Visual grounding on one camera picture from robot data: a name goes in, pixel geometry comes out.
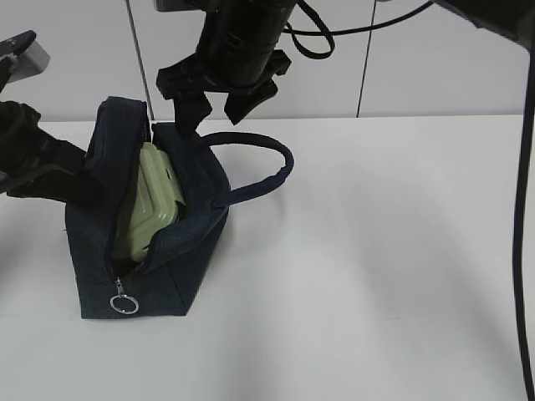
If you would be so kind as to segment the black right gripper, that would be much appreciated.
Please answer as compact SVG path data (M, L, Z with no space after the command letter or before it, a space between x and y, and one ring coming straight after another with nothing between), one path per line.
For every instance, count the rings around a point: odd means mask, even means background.
M164 99L173 99L177 134L188 145L196 145L200 141L196 130L212 112L204 92L229 94L224 111L233 124L238 124L257 106L276 96L278 87L273 77L284 75L290 65L287 54L276 49L256 82L238 86L210 73L194 53L179 63L160 69L156 87Z

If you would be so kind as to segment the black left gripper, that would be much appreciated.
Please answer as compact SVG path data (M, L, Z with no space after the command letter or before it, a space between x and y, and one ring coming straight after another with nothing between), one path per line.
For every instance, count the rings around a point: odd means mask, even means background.
M1 103L1 192L99 207L104 187L83 170L84 150L39 128L40 118L27 104Z

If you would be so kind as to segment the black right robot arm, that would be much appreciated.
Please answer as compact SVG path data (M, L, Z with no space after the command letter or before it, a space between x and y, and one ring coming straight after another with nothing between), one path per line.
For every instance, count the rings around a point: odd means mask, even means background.
M160 13L205 14L195 52L160 69L156 86L173 103L176 131L189 140L212 112L207 94L226 95L224 112L233 124L277 94L273 78L291 64L277 47L283 34L290 35L304 57L323 60L334 53L338 36L389 28L433 6L532 50L532 1L427 1L397 18L341 30L330 29L305 1L156 1Z

